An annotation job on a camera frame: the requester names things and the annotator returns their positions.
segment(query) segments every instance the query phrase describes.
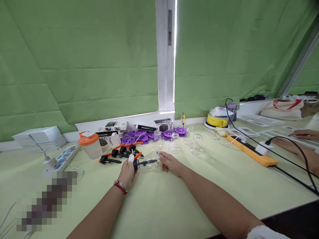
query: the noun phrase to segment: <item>orange power strip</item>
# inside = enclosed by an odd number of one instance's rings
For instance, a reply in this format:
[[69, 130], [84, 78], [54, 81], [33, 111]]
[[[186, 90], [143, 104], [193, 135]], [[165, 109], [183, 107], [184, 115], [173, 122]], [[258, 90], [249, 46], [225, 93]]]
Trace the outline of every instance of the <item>orange power strip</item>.
[[269, 157], [261, 155], [260, 153], [255, 151], [255, 147], [251, 146], [248, 143], [243, 143], [239, 138], [234, 141], [236, 138], [235, 135], [229, 135], [227, 136], [227, 140], [229, 142], [233, 141], [233, 144], [238, 147], [240, 150], [244, 151], [246, 154], [251, 156], [254, 160], [256, 160], [258, 163], [260, 163], [262, 166], [269, 167], [272, 165], [278, 165], [278, 161]]

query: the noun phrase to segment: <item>orange lid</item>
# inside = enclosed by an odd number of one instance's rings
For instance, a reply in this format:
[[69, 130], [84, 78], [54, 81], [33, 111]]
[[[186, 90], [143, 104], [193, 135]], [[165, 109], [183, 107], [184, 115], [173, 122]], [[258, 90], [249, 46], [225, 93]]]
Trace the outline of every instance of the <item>orange lid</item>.
[[83, 131], [79, 133], [80, 139], [78, 141], [79, 145], [87, 146], [93, 144], [99, 140], [99, 135], [96, 133], [91, 133], [89, 131]]

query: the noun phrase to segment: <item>red bracelet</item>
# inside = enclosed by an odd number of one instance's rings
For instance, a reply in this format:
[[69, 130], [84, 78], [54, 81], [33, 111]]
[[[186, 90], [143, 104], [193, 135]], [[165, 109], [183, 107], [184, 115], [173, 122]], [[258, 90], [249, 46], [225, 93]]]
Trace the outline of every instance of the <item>red bracelet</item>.
[[119, 185], [117, 182], [115, 182], [114, 185], [117, 186], [119, 189], [121, 189], [124, 195], [127, 194], [127, 191], [125, 191], [124, 188], [122, 188], [122, 186]]

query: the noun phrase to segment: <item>red strap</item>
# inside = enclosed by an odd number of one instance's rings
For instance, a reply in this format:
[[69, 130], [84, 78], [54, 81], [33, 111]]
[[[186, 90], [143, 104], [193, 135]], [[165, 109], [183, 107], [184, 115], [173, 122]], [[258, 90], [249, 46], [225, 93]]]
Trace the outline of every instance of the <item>red strap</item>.
[[124, 195], [127, 194], [127, 192], [125, 192], [124, 188], [122, 188], [118, 183], [114, 183], [114, 185], [117, 186], [119, 189], [121, 189]]
[[[274, 106], [276, 109], [278, 109], [278, 110], [282, 110], [282, 109], [277, 108], [277, 106], [276, 106], [276, 103], [277, 103], [277, 102], [279, 102], [279, 100], [274, 100], [274, 101], [273, 101], [273, 106]], [[300, 104], [301, 102], [302, 102], [302, 100], [296, 100], [296, 102], [295, 102], [292, 106], [290, 106], [288, 109], [285, 109], [285, 110], [282, 110], [282, 111], [290, 110], [291, 108], [294, 108], [296, 105]]]

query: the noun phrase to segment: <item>white stack of cards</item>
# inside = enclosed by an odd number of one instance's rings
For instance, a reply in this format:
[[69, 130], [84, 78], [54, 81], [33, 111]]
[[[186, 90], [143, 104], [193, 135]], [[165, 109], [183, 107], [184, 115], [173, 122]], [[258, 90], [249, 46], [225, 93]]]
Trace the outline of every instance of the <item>white stack of cards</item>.
[[40, 153], [51, 146], [62, 147], [66, 140], [57, 126], [30, 129], [12, 136], [28, 153]]

